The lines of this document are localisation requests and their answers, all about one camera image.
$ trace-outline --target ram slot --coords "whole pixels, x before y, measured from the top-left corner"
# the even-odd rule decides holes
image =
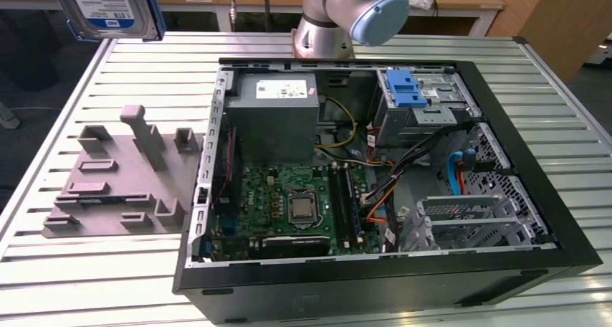
[[[349,248],[349,207],[346,206],[346,200],[344,199],[345,186],[342,185],[340,169],[336,167],[336,165],[328,166],[326,176],[329,179],[329,200],[332,203],[333,226],[336,229],[337,247]]]
[[[350,169],[348,168],[348,165],[345,165],[340,171],[342,172],[342,187],[345,187],[346,190],[346,193],[344,194],[344,200],[346,201],[345,205],[348,206],[348,220],[352,225],[350,239],[354,243],[360,244],[364,243],[364,239],[361,237],[364,231],[361,230],[357,196],[354,194],[353,179],[350,178]]]

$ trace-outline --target blue cable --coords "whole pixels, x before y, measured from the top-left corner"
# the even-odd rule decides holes
[[[468,154],[473,155],[476,153],[474,149],[468,149]],[[450,193],[454,196],[461,195],[461,189],[458,188],[457,178],[454,177],[454,159],[462,159],[462,151],[456,151],[448,156],[446,163],[446,176],[448,176],[448,185],[450,186]]]

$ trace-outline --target yellow wire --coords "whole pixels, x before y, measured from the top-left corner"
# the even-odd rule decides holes
[[[332,100],[337,104],[337,107],[340,107],[340,109],[348,115],[348,118],[350,118],[350,123],[353,124],[353,130],[350,131],[350,136],[348,137],[348,139],[345,141],[341,141],[338,143],[332,143],[332,144],[314,144],[314,148],[337,148],[338,146],[342,146],[344,144],[350,143],[350,141],[354,138],[354,135],[357,134],[357,122],[354,121],[353,115],[348,111],[346,107],[344,107],[344,105],[340,103],[340,101],[336,100],[334,98],[329,98],[328,97],[326,99]]]

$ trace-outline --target power supply label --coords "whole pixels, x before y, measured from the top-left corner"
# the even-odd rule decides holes
[[[80,11],[98,28],[129,28],[133,13],[128,0],[76,0]]]
[[[262,80],[257,82],[257,99],[305,99],[308,98],[305,80]]]

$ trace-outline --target table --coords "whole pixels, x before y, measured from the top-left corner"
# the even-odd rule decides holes
[[[264,0],[236,0],[240,12],[262,12]],[[212,11],[217,16],[218,30],[230,31],[229,4],[232,0],[157,0],[164,11]],[[437,0],[438,15],[476,18],[469,31],[472,36],[485,36],[497,12],[504,8],[502,0]],[[270,0],[273,13],[301,14],[302,0]],[[61,9],[56,0],[0,0],[0,9]],[[412,16],[430,16],[432,11],[410,10]]]
[[[76,136],[141,104],[161,133],[208,129],[220,57],[290,57],[288,34],[169,32],[162,42],[105,40],[0,216],[0,319],[10,326],[212,326],[170,293],[178,234],[48,240],[52,201],[76,162]],[[612,311],[612,139],[529,46],[509,38],[396,36],[357,58],[468,60],[478,66],[604,264],[496,307],[322,318],[284,326],[604,326]]]

